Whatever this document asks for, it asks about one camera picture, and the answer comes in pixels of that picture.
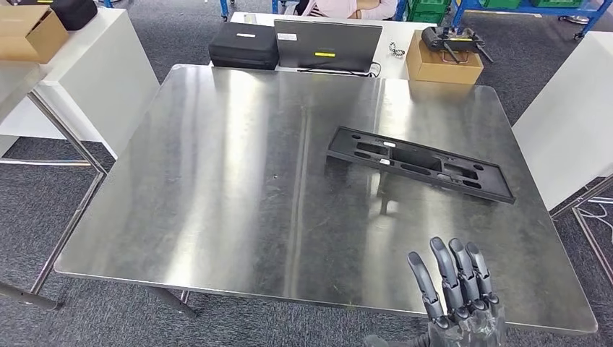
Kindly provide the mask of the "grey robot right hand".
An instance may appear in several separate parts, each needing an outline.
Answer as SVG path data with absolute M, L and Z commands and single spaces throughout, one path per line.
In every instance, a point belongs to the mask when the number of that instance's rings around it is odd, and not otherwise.
M 442 278 L 442 295 L 434 288 L 420 255 L 409 252 L 407 256 L 429 320 L 427 331 L 407 341 L 368 335 L 363 345 L 506 346 L 505 308 L 478 247 L 457 238 L 445 244 L 438 236 L 431 238 L 429 245 Z

